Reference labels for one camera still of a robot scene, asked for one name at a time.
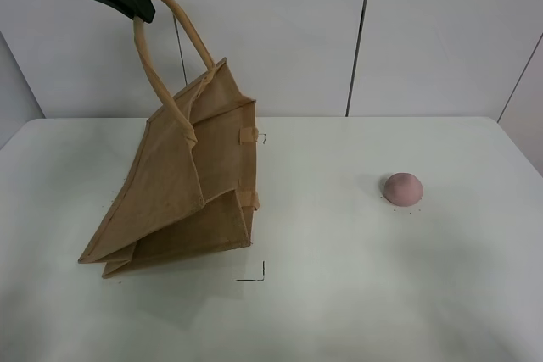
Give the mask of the brown linen bag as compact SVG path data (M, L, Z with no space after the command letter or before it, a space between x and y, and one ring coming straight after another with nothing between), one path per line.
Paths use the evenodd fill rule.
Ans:
M144 23L135 46L161 107L147 120L132 166L82 252L104 277L251 244L257 141L255 100L243 95L225 60L215 61L175 0L175 15L206 71L177 94L157 74Z

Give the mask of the pink peach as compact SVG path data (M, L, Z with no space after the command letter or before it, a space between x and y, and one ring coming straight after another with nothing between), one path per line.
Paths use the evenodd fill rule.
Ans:
M423 198L423 184L411 173L384 175L378 185L383 198L394 206L411 207Z

